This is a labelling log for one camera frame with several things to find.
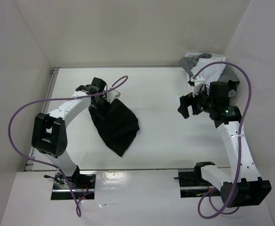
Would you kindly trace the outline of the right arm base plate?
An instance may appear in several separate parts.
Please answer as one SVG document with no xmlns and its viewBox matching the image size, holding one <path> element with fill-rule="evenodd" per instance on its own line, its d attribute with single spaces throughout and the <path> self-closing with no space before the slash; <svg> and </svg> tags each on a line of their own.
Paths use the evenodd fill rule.
<svg viewBox="0 0 275 226">
<path fill-rule="evenodd" d="M 202 197 L 206 192 L 213 189 L 209 182 L 198 182 L 191 170 L 179 170 L 174 180 L 179 183 L 181 198 Z"/>
</svg>

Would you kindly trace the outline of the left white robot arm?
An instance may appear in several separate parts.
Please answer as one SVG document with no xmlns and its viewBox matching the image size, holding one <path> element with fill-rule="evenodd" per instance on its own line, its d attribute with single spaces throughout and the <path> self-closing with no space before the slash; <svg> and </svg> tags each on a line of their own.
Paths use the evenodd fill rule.
<svg viewBox="0 0 275 226">
<path fill-rule="evenodd" d="M 94 78 L 91 84 L 80 85 L 71 96 L 71 100 L 65 101 L 47 114 L 39 113 L 35 117 L 32 146 L 63 171 L 64 183 L 69 188 L 77 187 L 81 177 L 79 167 L 66 151 L 68 144 L 66 128 L 78 114 L 91 105 L 93 97 L 82 97 L 101 93 L 105 88 L 104 80 Z"/>
</svg>

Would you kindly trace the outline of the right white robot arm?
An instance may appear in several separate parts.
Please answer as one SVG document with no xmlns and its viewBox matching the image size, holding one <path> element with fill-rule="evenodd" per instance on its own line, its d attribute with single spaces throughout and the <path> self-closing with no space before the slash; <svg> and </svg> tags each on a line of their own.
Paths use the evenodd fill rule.
<svg viewBox="0 0 275 226">
<path fill-rule="evenodd" d="M 206 182 L 213 185 L 228 208 L 256 206 L 261 204 L 271 191 L 271 184 L 263 180 L 252 159 L 244 133 L 242 115 L 237 106 L 230 105 L 229 86 L 215 81 L 207 86 L 204 82 L 192 80 L 191 93 L 180 97 L 178 112 L 185 119 L 189 117 L 188 107 L 193 115 L 209 114 L 224 142 L 231 167 L 227 175 L 211 162 L 198 162 L 194 167 L 193 180 L 198 185 Z"/>
</svg>

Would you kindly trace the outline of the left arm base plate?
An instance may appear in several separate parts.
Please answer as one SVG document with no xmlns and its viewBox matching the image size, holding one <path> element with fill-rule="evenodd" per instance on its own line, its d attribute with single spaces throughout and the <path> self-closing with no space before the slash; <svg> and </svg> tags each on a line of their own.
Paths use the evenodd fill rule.
<svg viewBox="0 0 275 226">
<path fill-rule="evenodd" d="M 56 173 L 54 177 L 44 175 L 44 178 L 53 180 L 51 200 L 71 200 L 73 198 L 62 175 Z M 81 174 L 81 180 L 77 184 L 70 182 L 70 185 L 77 200 L 80 198 L 93 200 L 95 197 L 96 174 L 94 172 Z"/>
</svg>

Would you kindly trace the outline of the black pleated skirt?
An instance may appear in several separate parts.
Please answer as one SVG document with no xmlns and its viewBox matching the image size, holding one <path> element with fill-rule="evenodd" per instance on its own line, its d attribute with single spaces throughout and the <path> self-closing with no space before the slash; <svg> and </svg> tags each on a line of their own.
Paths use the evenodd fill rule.
<svg viewBox="0 0 275 226">
<path fill-rule="evenodd" d="M 136 115 L 119 99 L 94 103 L 89 113 L 105 145 L 122 157 L 139 131 Z"/>
</svg>

